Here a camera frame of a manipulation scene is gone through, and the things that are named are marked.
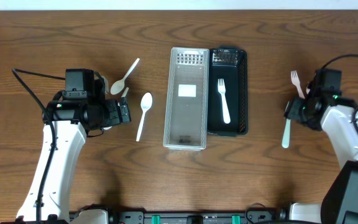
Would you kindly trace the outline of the pink plastic fork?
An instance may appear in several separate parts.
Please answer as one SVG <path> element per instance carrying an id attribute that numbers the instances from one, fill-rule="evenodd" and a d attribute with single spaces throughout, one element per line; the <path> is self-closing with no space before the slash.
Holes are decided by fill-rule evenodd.
<path id="1" fill-rule="evenodd" d="M 296 70 L 291 71 L 291 82 L 293 85 L 295 85 L 298 92 L 298 96 L 302 99 L 305 99 L 305 95 L 303 93 L 303 90 L 301 89 L 300 79 Z"/>

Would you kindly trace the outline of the pale green plastic fork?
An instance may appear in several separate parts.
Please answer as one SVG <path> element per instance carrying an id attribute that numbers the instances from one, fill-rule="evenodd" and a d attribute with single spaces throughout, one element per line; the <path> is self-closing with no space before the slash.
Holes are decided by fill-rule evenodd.
<path id="1" fill-rule="evenodd" d="M 287 149 L 290 145 L 290 130 L 291 130 L 291 120 L 287 118 L 283 130 L 283 137 L 282 137 L 282 147 L 285 149 Z"/>

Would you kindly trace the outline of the white plastic fork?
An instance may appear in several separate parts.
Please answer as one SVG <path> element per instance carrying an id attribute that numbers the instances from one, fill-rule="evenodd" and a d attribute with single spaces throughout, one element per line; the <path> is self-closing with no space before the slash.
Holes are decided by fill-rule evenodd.
<path id="1" fill-rule="evenodd" d="M 226 87 L 224 83 L 224 79 L 220 78 L 218 80 L 218 92 L 221 95 L 221 102 L 222 102 L 222 111 L 223 111 L 223 121 L 225 124 L 229 124 L 231 122 L 229 110 L 227 107 L 226 101 Z"/>

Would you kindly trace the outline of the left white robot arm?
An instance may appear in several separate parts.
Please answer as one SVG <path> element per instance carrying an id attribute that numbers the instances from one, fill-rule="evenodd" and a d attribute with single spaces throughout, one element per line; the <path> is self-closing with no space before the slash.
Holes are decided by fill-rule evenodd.
<path id="1" fill-rule="evenodd" d="M 43 146 L 19 223 L 69 223 L 75 167 L 88 133 L 131 121 L 127 99 L 106 99 L 105 88 L 66 88 L 42 106 Z"/>

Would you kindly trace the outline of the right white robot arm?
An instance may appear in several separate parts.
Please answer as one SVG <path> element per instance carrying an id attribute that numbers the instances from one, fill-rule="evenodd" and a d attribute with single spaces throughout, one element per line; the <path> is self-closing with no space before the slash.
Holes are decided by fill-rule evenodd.
<path id="1" fill-rule="evenodd" d="M 340 173 L 321 203 L 294 203 L 289 220 L 358 223 L 358 112 L 356 103 L 337 95 L 289 101 L 284 117 L 323 131 L 333 146 Z"/>

